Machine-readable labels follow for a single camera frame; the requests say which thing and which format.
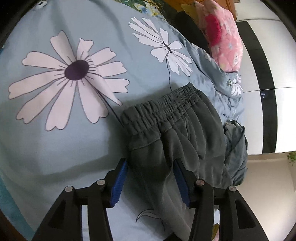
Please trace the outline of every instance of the floral fabric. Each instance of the floral fabric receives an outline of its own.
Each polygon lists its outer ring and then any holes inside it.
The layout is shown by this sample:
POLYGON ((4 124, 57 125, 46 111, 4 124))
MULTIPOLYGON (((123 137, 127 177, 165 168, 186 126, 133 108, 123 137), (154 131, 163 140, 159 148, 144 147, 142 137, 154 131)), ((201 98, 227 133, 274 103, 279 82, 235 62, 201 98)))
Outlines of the floral fabric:
MULTIPOLYGON (((115 1, 50 0, 30 10, 5 43, 0 74, 0 176, 33 230, 66 186, 87 187, 127 156, 124 109, 192 83, 222 123, 243 123, 236 73, 167 22, 115 1)), ((114 240, 171 234, 158 219, 136 223, 152 208, 140 189, 128 177, 107 210, 114 240)))
POLYGON ((225 72, 239 71, 243 47, 232 13, 214 0, 195 2, 195 8, 195 22, 209 42, 213 59, 225 72))
POLYGON ((123 3, 139 12, 145 13, 150 17, 158 17, 166 21, 163 16, 163 2, 161 0, 115 0, 116 2, 123 3))

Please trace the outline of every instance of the white daisy print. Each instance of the white daisy print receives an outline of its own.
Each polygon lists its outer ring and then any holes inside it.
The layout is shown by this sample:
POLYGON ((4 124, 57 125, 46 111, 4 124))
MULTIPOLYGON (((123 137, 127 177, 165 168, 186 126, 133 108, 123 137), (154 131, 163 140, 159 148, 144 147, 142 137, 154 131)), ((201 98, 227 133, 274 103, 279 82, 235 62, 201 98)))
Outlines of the white daisy print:
POLYGON ((180 75, 180 67, 184 74, 190 76, 192 69, 187 65, 187 63, 192 63, 191 58, 188 58, 184 54, 174 50, 182 48, 180 42, 174 41, 169 44, 167 31, 161 28, 158 32, 151 20, 146 18, 142 19, 148 26, 144 25, 136 18, 132 18, 132 21, 134 21, 136 24, 129 22, 129 26, 141 34, 133 33, 133 35, 138 38, 140 43, 155 47, 155 49, 151 50, 151 54, 155 56, 160 63, 162 63, 166 58, 170 69, 173 72, 180 75))
POLYGON ((204 51, 204 55, 205 55, 205 58, 208 60, 208 61, 210 61, 210 62, 212 62, 212 58, 211 58, 211 56, 203 49, 203 51, 204 51))
POLYGON ((195 48, 195 50, 197 51, 199 49, 199 47, 193 43, 191 43, 192 47, 195 48))
POLYGON ((230 86, 231 86, 231 94, 233 96, 237 96, 237 95, 240 95, 242 93, 242 87, 240 86, 240 83, 241 83, 241 77, 237 74, 237 78, 233 79, 233 81, 229 82, 230 83, 230 86))
POLYGON ((57 96, 48 114, 45 129, 47 131, 55 127, 59 130, 64 129, 70 117, 76 88, 85 115, 91 123, 96 123, 100 117, 108 115, 104 96, 122 105, 114 93, 127 93, 126 86, 129 81, 106 78, 126 72, 121 62, 106 63, 116 56, 110 48, 89 55, 94 42, 80 38, 74 55, 63 31, 52 37, 50 43, 63 62, 45 53, 30 52, 23 59, 23 65, 52 70, 27 77, 9 86, 9 99, 13 99, 49 85, 24 104, 16 116, 17 120, 23 119, 24 123, 30 123, 57 96))

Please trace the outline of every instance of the bed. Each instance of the bed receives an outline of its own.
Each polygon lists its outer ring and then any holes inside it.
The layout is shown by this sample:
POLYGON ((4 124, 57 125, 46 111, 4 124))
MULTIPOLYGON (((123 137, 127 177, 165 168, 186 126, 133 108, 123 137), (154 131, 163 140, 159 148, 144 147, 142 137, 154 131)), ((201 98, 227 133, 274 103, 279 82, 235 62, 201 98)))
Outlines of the bed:
MULTIPOLYGON (((149 15, 153 8, 134 6, 142 10, 111 0, 49 0, 29 10, 5 41, 0 207, 27 240, 64 187, 89 186, 127 155, 123 109, 190 82, 222 124, 243 123, 239 73, 222 71, 162 15, 149 15)), ((164 240, 172 231, 129 191, 133 185, 127 178, 108 210, 114 240, 164 240)))

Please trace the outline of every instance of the pink blanket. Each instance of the pink blanket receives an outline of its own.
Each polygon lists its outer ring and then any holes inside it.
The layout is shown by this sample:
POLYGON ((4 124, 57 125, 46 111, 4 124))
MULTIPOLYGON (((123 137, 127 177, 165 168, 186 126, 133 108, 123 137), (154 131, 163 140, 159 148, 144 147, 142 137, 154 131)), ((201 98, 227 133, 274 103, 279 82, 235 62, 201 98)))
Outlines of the pink blanket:
POLYGON ((196 24, 209 43, 212 58, 225 72, 239 71, 243 47, 232 13, 214 0, 205 0, 204 5, 194 3, 196 24))

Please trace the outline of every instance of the crumpled gray cloth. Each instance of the crumpled gray cloth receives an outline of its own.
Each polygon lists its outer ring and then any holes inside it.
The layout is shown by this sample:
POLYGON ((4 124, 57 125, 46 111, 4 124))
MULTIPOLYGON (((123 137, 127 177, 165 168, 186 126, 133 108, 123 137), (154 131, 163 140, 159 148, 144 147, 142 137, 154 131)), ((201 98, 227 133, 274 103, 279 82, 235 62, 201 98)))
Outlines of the crumpled gray cloth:
POLYGON ((121 120, 130 136, 128 164, 135 182, 159 218, 181 240, 188 240, 194 210, 181 199, 174 160, 180 158, 187 170, 213 187, 227 188, 242 179, 245 163, 237 154, 241 153, 239 141, 244 138, 244 129, 228 124, 225 134, 210 100, 191 83, 129 107, 121 120), (229 143, 226 159, 224 140, 229 143))
POLYGON ((247 172, 248 142, 244 132, 244 126, 241 126, 235 120, 224 124, 224 140, 226 144, 224 163, 233 186, 242 184, 247 172))

